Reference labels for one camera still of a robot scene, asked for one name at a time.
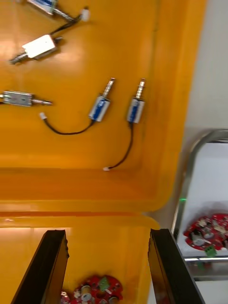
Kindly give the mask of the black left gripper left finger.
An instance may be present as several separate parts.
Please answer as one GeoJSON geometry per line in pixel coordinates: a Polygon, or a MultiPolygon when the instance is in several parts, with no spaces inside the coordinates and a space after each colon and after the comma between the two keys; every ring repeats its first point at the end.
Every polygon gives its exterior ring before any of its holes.
{"type": "Polygon", "coordinates": [[[48,230],[12,299],[13,304],[59,304],[68,253],[65,230],[48,230]]]}

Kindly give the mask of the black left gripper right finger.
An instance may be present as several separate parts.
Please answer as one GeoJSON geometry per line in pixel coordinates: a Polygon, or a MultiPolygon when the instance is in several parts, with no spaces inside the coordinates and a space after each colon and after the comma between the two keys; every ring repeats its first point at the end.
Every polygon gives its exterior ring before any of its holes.
{"type": "Polygon", "coordinates": [[[205,303],[168,229],[151,229],[148,262],[157,304],[205,303]]]}

